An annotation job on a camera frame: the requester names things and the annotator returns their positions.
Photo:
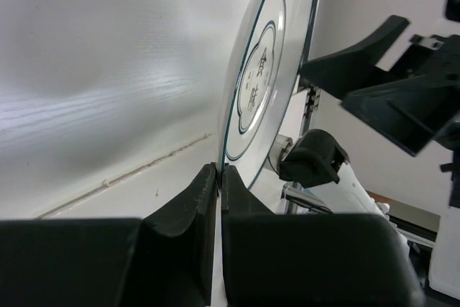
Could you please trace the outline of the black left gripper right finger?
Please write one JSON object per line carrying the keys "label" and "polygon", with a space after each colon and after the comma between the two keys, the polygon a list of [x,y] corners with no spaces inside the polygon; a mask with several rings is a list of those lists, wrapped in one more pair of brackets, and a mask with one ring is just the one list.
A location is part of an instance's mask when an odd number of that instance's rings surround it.
{"label": "black left gripper right finger", "polygon": [[423,306],[397,231],[371,214],[271,212],[234,166],[221,182],[230,306]]}

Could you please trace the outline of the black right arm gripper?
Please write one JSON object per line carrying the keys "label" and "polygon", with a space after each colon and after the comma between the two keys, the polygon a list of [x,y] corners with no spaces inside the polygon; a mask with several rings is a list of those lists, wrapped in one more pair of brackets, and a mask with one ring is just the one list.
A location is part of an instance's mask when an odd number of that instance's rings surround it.
{"label": "black right arm gripper", "polygon": [[451,175],[448,203],[458,206],[459,36],[414,35],[391,69],[405,78],[358,90],[409,24],[392,15],[355,45],[303,63],[300,76],[335,98],[346,95],[342,108],[411,156],[432,141],[452,151],[440,169]]}

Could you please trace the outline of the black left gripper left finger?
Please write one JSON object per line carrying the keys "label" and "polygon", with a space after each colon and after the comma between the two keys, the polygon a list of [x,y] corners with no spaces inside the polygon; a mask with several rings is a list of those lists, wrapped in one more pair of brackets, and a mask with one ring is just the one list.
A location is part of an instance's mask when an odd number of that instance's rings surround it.
{"label": "black left gripper left finger", "polygon": [[216,167],[143,218],[1,223],[3,306],[209,306]]}

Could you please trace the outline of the white plate with black characters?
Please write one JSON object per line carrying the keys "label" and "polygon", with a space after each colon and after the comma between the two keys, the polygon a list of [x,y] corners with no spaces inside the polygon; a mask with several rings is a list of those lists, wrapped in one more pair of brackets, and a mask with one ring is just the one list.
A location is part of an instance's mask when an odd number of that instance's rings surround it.
{"label": "white plate with black characters", "polygon": [[318,0],[250,0],[234,41],[218,112],[217,170],[247,188],[260,174],[308,55]]}

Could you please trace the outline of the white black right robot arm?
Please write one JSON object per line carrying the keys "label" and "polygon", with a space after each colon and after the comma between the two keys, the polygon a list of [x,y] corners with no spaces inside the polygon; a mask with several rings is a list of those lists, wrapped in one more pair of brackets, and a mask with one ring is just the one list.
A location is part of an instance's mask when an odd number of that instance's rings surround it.
{"label": "white black right robot arm", "polygon": [[[415,35],[389,70],[376,64],[409,22],[392,15],[361,42],[304,63],[300,75],[405,151],[428,143],[452,151],[450,207],[459,207],[459,36]],[[321,129],[281,160],[280,179],[325,203],[313,216],[272,213],[222,175],[222,250],[230,306],[423,306],[425,294],[400,233],[359,185],[349,156]]]}

